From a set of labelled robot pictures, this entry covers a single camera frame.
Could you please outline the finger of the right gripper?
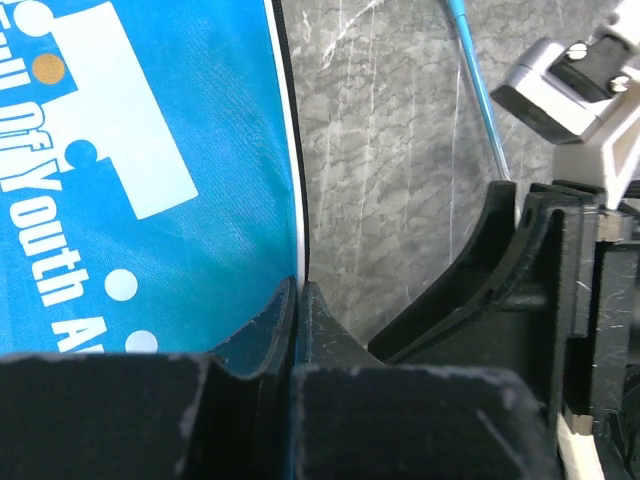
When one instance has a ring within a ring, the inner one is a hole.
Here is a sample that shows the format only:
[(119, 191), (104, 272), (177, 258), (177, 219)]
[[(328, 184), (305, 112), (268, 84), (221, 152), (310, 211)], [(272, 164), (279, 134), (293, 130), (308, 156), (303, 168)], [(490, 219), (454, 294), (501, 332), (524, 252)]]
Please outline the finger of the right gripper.
[(369, 341), (377, 359), (391, 359), (467, 304), (499, 265), (515, 232), (516, 185), (489, 184), (479, 220), (448, 269)]

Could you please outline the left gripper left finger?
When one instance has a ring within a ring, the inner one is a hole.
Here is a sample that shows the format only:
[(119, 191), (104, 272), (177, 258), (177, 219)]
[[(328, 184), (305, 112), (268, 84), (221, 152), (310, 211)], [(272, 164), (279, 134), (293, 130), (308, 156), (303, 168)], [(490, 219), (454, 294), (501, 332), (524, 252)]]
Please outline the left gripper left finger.
[(5, 479), (286, 479), (297, 288), (218, 347), (1, 360)]

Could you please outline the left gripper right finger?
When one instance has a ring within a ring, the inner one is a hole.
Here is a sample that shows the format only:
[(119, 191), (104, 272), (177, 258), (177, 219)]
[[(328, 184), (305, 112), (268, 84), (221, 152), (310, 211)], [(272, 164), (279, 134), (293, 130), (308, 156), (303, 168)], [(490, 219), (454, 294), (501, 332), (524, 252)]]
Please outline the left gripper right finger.
[(290, 384), (296, 479), (558, 479), (538, 405), (505, 369), (386, 366), (304, 287)]

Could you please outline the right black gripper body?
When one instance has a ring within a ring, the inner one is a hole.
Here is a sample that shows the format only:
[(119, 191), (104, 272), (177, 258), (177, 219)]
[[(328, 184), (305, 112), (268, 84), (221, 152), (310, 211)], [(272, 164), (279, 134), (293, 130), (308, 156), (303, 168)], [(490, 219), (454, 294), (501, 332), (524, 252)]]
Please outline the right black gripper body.
[(551, 338), (537, 350), (550, 373), (532, 384), (554, 448), (560, 430), (593, 444), (584, 477), (639, 476), (639, 185), (608, 209), (604, 192), (535, 183), (519, 228), (538, 240), (535, 263)]

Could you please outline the badminton racket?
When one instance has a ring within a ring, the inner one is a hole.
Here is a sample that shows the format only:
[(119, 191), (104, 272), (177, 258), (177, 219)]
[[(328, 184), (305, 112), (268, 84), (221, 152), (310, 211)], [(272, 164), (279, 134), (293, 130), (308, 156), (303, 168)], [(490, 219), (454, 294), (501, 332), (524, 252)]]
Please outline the badminton racket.
[(484, 82), (474, 48), (471, 30), (466, 16), (465, 3), (463, 0), (448, 0), (446, 4), (457, 30), (460, 46), (469, 70), (471, 84), (484, 122), (485, 131), (496, 163), (498, 175), (501, 180), (510, 181), (511, 175), (509, 167), (491, 105), (490, 95)]

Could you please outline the blue racket cover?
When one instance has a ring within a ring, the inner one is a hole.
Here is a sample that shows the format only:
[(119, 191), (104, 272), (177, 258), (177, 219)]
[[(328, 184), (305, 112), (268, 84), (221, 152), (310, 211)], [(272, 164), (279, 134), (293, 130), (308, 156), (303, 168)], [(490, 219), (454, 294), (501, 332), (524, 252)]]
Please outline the blue racket cover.
[(277, 1), (1, 5), (1, 351), (199, 352), (301, 286)]

